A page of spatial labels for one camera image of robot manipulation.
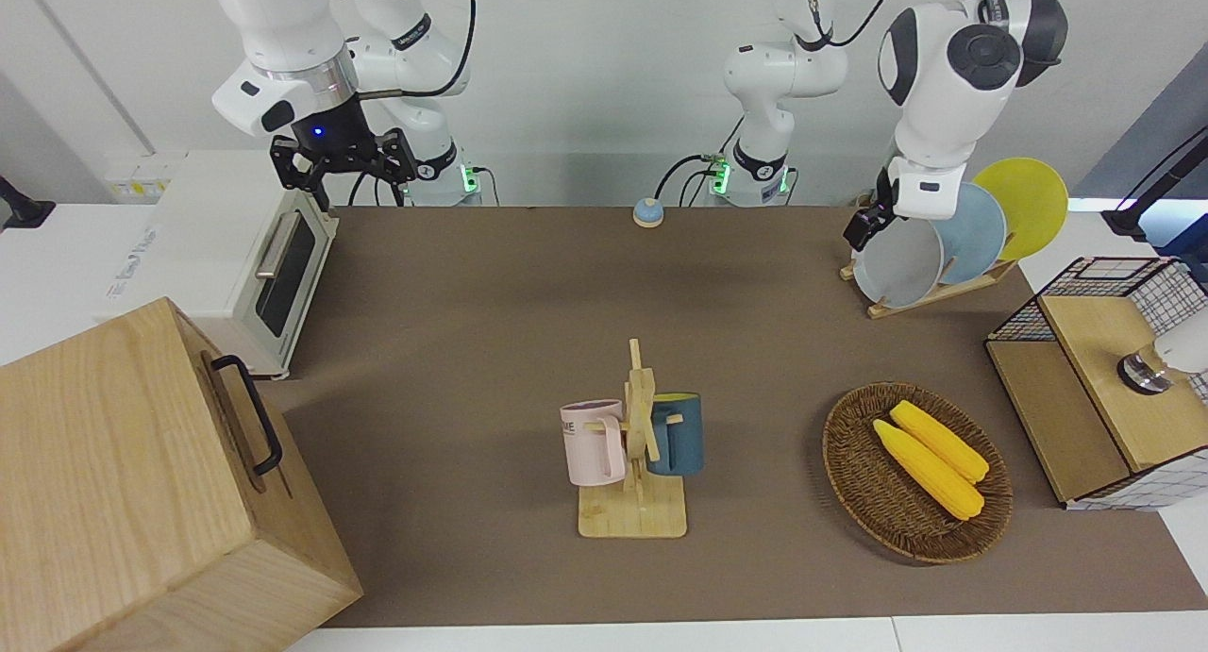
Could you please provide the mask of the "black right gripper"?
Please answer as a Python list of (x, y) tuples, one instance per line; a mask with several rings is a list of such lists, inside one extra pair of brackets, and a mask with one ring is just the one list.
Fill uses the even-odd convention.
[(327, 171), (366, 171), (393, 185), (413, 182), (418, 161), (402, 128), (390, 128), (374, 136), (358, 94), (337, 107), (312, 113), (294, 122), (294, 136), (275, 135), (269, 158), (277, 179), (286, 191), (310, 196), (321, 213), (329, 213), (324, 187)]

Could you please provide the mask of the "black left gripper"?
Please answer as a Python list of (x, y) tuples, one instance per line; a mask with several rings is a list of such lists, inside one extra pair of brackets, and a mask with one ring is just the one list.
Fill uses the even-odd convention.
[(893, 223), (895, 200), (898, 200), (898, 184), (890, 182), (888, 167), (881, 167), (879, 177), (871, 193), (870, 209), (856, 210), (843, 229), (843, 239), (853, 251), (863, 252), (873, 235)]

